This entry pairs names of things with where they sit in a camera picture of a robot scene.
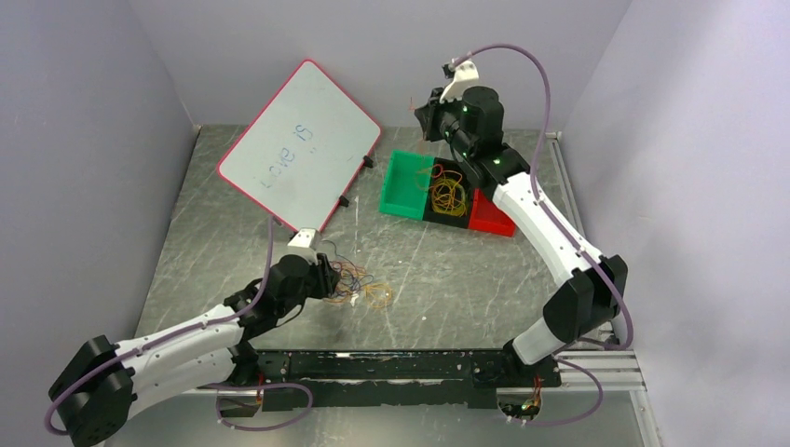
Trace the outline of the black plastic bin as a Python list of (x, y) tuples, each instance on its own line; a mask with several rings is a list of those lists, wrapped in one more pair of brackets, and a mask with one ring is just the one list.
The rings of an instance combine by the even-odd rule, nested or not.
[(450, 159), (434, 157), (418, 178), (429, 181), (423, 220), (456, 228), (467, 228), (472, 205), (473, 188), (463, 169)]

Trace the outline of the green plastic bin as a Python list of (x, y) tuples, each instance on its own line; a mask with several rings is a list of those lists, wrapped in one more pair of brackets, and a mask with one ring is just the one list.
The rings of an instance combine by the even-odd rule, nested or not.
[(420, 180), (418, 172), (428, 168), (434, 156), (394, 151), (382, 184), (379, 211), (385, 214), (421, 221), (429, 181)]

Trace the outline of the red plastic bin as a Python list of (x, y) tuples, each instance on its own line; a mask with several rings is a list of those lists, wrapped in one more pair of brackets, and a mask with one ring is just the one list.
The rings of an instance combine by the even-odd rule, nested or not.
[(473, 191), (467, 228), (503, 237), (512, 237), (516, 231), (515, 223), (479, 189)]

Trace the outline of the pink framed whiteboard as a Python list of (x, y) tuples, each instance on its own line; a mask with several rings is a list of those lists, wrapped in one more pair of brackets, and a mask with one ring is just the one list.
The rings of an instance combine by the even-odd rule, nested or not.
[(322, 230), (381, 134), (316, 62), (304, 60), (216, 171), (292, 230)]

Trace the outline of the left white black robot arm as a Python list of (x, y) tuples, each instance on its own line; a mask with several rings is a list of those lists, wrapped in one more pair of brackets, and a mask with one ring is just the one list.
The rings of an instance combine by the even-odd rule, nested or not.
[(160, 332), (83, 343), (48, 390), (45, 429), (74, 446), (95, 446), (134, 415), (186, 390), (244, 387), (258, 373), (250, 341), (281, 326), (340, 280), (323, 253), (287, 254), (220, 304)]

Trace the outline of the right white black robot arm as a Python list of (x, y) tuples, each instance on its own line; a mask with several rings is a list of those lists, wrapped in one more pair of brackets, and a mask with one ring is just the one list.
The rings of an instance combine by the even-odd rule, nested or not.
[(516, 224), (558, 287), (541, 317), (505, 346), (511, 354), (503, 374), (523, 386), (537, 375), (538, 362), (622, 313), (628, 268), (569, 224), (532, 179), (532, 166), (504, 142), (504, 107), (493, 89), (467, 88), (449, 101), (443, 93), (434, 88), (415, 109), (424, 139), (449, 145), (470, 184)]

